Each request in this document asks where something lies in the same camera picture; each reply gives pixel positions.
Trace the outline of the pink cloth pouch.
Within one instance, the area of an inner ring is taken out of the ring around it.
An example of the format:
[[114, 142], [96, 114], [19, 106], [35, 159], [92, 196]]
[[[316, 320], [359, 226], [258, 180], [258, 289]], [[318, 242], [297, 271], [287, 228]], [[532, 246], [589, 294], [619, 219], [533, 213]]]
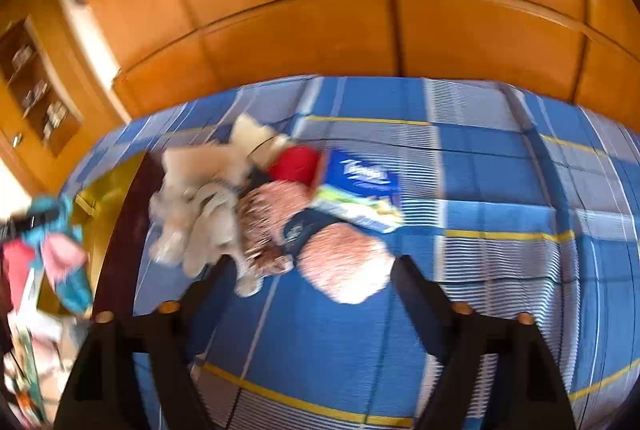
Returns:
[[79, 243], [61, 233], [49, 233], [40, 243], [40, 254], [50, 284], [66, 280], [87, 262], [88, 254]]

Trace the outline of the gold metal tray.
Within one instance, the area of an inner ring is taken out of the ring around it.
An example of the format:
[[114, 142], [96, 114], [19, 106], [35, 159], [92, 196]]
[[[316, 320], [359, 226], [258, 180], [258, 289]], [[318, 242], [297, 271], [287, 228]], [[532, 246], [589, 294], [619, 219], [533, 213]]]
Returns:
[[150, 227], [149, 201], [160, 189], [160, 156], [137, 153], [78, 191], [70, 223], [88, 252], [93, 311], [129, 315]]

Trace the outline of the pink microfiber dishcloth roll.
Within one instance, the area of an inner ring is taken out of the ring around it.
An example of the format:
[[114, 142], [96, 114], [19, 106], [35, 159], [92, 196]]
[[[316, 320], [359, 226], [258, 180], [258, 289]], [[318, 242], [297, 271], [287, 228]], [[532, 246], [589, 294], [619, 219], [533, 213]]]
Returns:
[[314, 289], [341, 304], [360, 304], [390, 281], [394, 257], [384, 242], [310, 206], [301, 183], [273, 183], [282, 251]]

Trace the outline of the blue tissue pack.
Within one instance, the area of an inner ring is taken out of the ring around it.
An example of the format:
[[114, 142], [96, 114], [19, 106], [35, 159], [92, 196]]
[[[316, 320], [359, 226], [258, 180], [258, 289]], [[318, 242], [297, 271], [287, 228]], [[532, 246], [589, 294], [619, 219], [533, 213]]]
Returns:
[[405, 224], [399, 174], [340, 148], [323, 153], [309, 205], [382, 234]]

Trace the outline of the clear plastic bag bundle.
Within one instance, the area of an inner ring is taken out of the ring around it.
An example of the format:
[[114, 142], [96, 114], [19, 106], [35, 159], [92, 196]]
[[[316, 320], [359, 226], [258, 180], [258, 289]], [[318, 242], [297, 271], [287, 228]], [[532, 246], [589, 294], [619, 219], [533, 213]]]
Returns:
[[149, 250], [156, 263], [182, 267], [183, 254], [198, 207], [192, 203], [198, 190], [220, 179], [240, 194], [248, 174], [246, 156], [231, 144], [172, 147], [162, 156], [163, 184], [150, 199], [150, 216], [162, 233]]

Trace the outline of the white striped sock roll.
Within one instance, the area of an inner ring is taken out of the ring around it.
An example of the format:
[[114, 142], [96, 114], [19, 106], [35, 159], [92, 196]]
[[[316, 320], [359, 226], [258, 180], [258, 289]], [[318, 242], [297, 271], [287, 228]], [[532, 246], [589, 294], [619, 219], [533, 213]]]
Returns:
[[235, 206], [238, 194], [224, 181], [216, 179], [202, 186], [192, 203], [198, 207], [196, 218], [183, 254], [182, 269], [186, 276], [196, 277], [207, 264], [216, 264], [228, 255], [242, 268]]

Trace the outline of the brown satin scrunchie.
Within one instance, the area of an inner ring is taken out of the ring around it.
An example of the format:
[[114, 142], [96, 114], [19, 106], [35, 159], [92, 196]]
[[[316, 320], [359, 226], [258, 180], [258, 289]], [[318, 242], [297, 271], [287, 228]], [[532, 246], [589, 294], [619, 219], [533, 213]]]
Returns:
[[246, 193], [236, 207], [242, 249], [257, 278], [283, 275], [294, 267], [293, 258], [281, 249], [284, 211], [276, 202], [280, 188], [278, 182], [262, 184]]

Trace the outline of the blue plaid bed sheet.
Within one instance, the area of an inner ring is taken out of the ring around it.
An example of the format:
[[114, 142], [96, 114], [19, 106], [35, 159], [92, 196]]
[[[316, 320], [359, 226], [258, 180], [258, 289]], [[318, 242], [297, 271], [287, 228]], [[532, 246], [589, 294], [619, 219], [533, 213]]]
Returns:
[[[305, 75], [114, 130], [64, 191], [141, 151], [223, 142], [242, 115], [397, 173], [390, 251], [477, 312], [532, 314], [577, 427], [608, 425], [639, 376], [636, 133], [506, 84]], [[198, 386], [225, 429], [409, 428], [439, 373], [392, 288], [341, 305], [294, 272], [233, 299], [206, 351]]]

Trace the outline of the round door knob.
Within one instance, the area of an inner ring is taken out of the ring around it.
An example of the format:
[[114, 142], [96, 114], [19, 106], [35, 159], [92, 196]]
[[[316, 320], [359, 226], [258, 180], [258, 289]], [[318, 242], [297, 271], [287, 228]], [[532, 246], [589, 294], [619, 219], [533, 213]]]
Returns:
[[12, 146], [14, 148], [18, 147], [19, 145], [21, 145], [22, 140], [23, 140], [23, 134], [22, 133], [17, 133], [13, 137]]

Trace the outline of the red plush heart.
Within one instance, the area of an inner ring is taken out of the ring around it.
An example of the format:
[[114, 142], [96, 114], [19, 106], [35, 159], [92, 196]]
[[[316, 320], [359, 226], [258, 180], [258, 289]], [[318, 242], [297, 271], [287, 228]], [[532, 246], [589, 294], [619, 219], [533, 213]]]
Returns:
[[310, 187], [320, 163], [318, 150], [308, 146], [285, 148], [267, 170], [274, 181], [296, 182]]

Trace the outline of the cream rolled towel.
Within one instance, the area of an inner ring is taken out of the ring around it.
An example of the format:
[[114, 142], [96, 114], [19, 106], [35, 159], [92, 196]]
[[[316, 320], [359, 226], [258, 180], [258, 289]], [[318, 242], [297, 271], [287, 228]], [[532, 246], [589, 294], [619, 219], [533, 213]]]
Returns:
[[247, 113], [234, 121], [229, 143], [235, 145], [255, 167], [267, 170], [281, 153], [294, 145], [290, 136], [257, 122]]

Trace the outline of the wooden door with shelves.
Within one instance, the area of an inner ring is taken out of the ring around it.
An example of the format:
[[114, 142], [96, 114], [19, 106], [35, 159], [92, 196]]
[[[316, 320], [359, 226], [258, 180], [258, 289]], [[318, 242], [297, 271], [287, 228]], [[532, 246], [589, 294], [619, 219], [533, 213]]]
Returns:
[[[60, 0], [1, 0], [1, 160], [27, 194], [57, 193], [122, 118]], [[23, 134], [21, 145], [13, 137]]]

